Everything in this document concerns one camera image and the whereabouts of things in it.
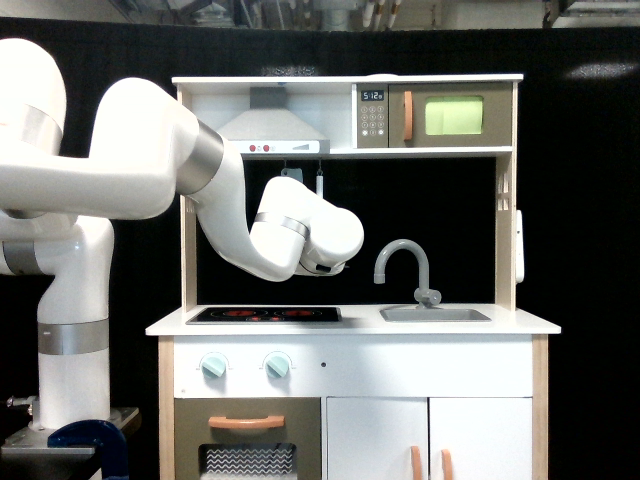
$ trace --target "faucet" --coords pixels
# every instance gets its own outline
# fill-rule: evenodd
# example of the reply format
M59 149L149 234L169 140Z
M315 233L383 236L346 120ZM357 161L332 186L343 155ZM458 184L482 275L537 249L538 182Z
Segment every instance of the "faucet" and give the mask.
M389 257L398 250L409 250L418 260L418 288L413 293L413 297L418 302L417 308L431 308L440 303L442 295L437 290L429 289L429 260L427 254L420 245L412 240L394 240L384 247L378 254L376 266L373 271L373 283L384 283L384 270Z

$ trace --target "ceiling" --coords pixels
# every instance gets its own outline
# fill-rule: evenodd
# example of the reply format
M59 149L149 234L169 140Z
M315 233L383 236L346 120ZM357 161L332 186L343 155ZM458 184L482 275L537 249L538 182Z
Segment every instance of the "ceiling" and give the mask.
M363 25L366 4L383 12ZM0 16L270 29L541 28L540 0L0 0Z

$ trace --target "orange handle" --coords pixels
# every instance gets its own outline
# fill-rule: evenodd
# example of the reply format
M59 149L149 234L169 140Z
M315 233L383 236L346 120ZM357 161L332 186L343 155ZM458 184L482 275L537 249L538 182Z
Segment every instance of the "orange handle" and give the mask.
M284 415L269 415L267 418L227 418L211 417L209 419L211 428L232 429L257 429L284 427Z
M418 447L411 447L411 468L413 469L413 480L422 480L422 462Z
M453 480L453 466L451 465L451 453L449 450L442 450L442 471L444 480Z
M413 96L404 92L404 139L413 138Z

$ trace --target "red burner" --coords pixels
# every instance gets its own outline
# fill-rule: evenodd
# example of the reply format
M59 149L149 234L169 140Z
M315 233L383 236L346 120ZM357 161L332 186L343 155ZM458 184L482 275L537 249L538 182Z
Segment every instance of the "red burner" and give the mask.
M250 317L255 314L255 310L229 310L223 313L227 317Z
M313 310L285 310L282 313L287 317L311 317L314 315Z

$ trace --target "knob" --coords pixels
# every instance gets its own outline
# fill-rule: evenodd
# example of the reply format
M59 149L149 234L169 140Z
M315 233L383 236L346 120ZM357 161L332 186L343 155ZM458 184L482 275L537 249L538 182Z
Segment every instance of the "knob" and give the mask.
M289 357L284 353L274 352L267 356L264 368L271 378L282 378L289 372Z
M220 378L227 369L227 359L219 353L209 353L202 359L200 369L207 378Z

